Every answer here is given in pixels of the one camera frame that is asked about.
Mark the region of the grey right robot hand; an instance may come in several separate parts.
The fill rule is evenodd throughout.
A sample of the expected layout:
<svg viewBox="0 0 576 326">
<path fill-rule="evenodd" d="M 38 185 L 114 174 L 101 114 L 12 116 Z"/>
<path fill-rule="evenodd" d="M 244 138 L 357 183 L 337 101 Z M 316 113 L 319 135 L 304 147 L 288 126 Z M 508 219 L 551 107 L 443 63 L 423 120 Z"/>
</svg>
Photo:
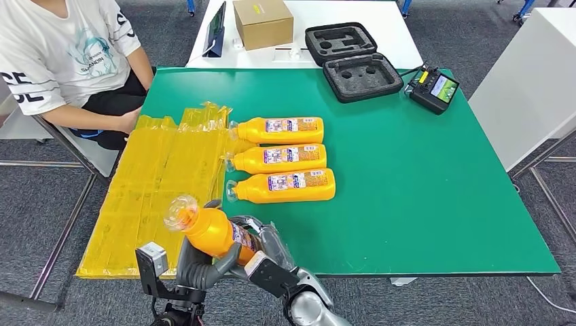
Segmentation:
<svg viewBox="0 0 576 326">
<path fill-rule="evenodd" d="M 265 224 L 250 215 L 233 216 L 230 221 L 254 235 L 258 243 L 257 248 L 280 267 L 288 271 L 292 271 L 296 267 L 287 245 L 272 222 Z"/>
</svg>

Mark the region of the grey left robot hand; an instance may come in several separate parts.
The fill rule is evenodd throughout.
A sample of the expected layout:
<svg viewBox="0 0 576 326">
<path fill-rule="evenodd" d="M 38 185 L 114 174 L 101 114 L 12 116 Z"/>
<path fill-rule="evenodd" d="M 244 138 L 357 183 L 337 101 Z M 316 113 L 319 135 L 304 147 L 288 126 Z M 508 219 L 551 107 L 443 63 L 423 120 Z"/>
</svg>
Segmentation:
<svg viewBox="0 0 576 326">
<path fill-rule="evenodd" d="M 212 263 L 212 257 L 195 248 L 186 236 L 183 238 L 177 262 L 177 284 L 206 291 L 226 274 L 247 280 L 243 267 L 237 264 L 241 245 L 233 242 L 222 258 Z"/>
</svg>

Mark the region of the person's right hand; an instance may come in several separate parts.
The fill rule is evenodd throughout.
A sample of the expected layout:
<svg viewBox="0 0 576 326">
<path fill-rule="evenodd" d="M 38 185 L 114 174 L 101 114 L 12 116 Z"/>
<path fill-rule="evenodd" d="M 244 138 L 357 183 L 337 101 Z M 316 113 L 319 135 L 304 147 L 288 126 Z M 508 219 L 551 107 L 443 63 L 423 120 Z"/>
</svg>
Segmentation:
<svg viewBox="0 0 576 326">
<path fill-rule="evenodd" d="M 129 111 L 124 115 L 118 117 L 117 127 L 116 130 L 119 132 L 123 132 L 125 134 L 130 134 L 137 123 L 137 120 L 140 116 L 141 108 L 138 107 L 133 111 Z"/>
</svg>

